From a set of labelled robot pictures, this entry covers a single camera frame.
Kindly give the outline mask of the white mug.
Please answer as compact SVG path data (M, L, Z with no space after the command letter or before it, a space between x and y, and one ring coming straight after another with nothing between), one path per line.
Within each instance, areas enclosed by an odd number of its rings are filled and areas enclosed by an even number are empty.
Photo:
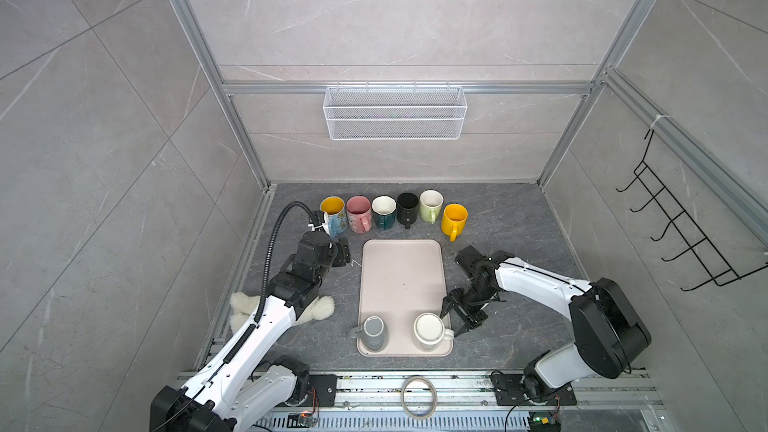
M417 347L423 351L432 351L443 343L454 340L454 331L434 313L425 312L413 322L413 336Z

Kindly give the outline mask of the blue butterfly mug yellow inside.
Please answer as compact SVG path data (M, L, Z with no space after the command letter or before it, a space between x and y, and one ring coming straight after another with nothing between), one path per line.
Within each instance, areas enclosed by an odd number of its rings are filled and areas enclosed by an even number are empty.
M338 196L325 198L320 205L325 214L325 224L332 239L344 234L348 229L345 201Z

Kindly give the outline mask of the pink ghost pattern mug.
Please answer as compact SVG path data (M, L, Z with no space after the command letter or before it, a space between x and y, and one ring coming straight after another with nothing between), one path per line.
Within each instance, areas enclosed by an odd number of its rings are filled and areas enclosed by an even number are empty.
M346 202L346 212L349 228L357 233L364 234L372 228L371 201L362 195L351 197Z

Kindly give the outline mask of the dark green mug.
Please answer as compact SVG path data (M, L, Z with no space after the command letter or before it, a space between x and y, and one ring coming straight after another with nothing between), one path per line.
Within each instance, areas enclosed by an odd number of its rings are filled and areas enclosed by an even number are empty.
M380 230L391 229L396 222L397 202L394 198L382 195L371 204L373 223Z

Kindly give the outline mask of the grey mug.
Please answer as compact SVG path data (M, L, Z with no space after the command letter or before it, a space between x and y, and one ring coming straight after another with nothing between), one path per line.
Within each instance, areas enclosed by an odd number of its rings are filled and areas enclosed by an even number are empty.
M382 351L389 340L387 326L377 315L367 317L361 325L349 332L349 337L357 339L364 349L370 352Z

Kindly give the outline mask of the black mug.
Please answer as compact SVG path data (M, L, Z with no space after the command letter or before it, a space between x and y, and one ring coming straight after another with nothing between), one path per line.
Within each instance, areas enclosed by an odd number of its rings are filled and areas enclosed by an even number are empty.
M396 219L409 229L419 218L419 197L411 192L403 192L396 199Z

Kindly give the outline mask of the light green mug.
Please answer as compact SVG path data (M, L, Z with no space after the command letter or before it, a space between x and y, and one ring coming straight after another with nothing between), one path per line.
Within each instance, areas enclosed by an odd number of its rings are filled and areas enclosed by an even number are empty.
M443 195L437 190L425 190L419 196L419 216L422 221L434 224L441 213Z

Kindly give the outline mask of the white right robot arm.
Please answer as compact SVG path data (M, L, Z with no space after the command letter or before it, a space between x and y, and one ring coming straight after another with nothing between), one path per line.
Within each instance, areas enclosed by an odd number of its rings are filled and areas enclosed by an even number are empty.
M463 325L456 336L480 327L488 318L485 308L502 292L522 295L571 322L574 340L541 354L524 369L520 384L525 400L542 403L561 387L595 374L616 379L632 369L632 361L652 342L649 329L610 279L575 279L509 252L484 255L473 246L460 250L455 262L470 286L451 290L439 315L458 315Z

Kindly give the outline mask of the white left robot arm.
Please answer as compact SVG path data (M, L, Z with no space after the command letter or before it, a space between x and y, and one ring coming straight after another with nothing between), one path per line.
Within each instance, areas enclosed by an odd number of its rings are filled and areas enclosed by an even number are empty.
M311 397L309 366L286 355L259 378L255 369L275 342L307 315L322 278L351 261L348 239L305 233L273 277L261 307L217 355L180 388L164 387L150 406L151 431L247 431L274 407Z

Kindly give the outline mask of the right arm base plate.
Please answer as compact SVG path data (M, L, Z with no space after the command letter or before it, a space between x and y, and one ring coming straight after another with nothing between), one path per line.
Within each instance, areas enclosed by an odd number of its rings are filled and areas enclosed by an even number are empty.
M499 406L576 406L577 399L570 383L557 390L545 389L537 394L524 385L522 374L493 371L488 376Z

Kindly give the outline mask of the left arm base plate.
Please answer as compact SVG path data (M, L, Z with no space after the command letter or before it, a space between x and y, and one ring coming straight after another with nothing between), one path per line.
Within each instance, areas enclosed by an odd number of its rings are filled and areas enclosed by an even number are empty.
M282 406L311 408L333 407L337 395L338 376L334 374L311 374L304 385L300 386L299 395L291 397Z

